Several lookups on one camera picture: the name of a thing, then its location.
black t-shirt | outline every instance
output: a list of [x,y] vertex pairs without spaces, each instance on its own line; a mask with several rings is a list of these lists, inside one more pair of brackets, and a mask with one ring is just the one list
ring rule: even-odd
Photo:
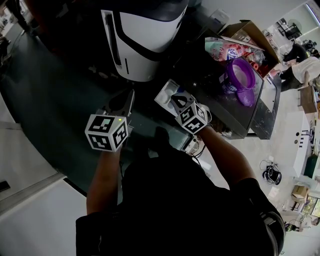
[[114,212],[76,221],[78,256],[273,255],[260,213],[279,213],[253,178],[230,190],[217,187],[188,155],[173,150],[129,166],[122,189]]

cardboard box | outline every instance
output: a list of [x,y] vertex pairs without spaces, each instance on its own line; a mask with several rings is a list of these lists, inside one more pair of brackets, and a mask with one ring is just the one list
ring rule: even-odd
[[309,188],[306,186],[295,185],[291,194],[293,201],[305,204],[309,195]]
[[264,49],[264,56],[268,60],[267,68],[261,70],[261,76],[264,78],[278,63],[279,59],[265,35],[250,20],[241,20],[240,23],[227,26],[221,33],[221,36],[236,39],[239,41],[255,43]]

white floor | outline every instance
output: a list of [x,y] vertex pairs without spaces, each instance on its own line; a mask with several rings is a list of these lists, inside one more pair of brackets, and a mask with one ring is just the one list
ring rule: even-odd
[[[246,137],[244,139],[229,140],[233,146],[239,149],[246,156],[251,167],[253,168],[262,191],[268,197],[270,202],[279,210],[282,209],[282,206],[286,200],[291,197],[291,192],[294,187],[293,177],[282,175],[282,181],[278,186],[268,185],[262,177],[263,171],[260,170],[260,163],[262,160],[268,160],[269,156],[272,155],[273,149],[277,146],[277,143],[279,143],[279,138],[281,138],[282,134],[284,133],[283,122],[286,119],[287,113],[302,110],[301,107],[298,107],[299,94],[300,93],[297,90],[288,90],[281,93],[279,108],[271,139],[261,140],[257,137]],[[308,120],[313,120],[313,116],[314,114],[307,114]],[[205,171],[210,174],[210,179],[216,186],[228,188],[227,182],[220,174],[212,156],[207,149],[204,150],[202,156],[200,157],[200,162],[202,163],[201,165]],[[263,169],[265,167],[266,163],[262,162],[261,168]]]

white cabinet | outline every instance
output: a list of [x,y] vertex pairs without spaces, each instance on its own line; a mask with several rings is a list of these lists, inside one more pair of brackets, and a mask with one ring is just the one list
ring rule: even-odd
[[275,150],[274,161],[283,175],[299,177],[309,144],[310,126],[304,111],[288,113],[284,133]]

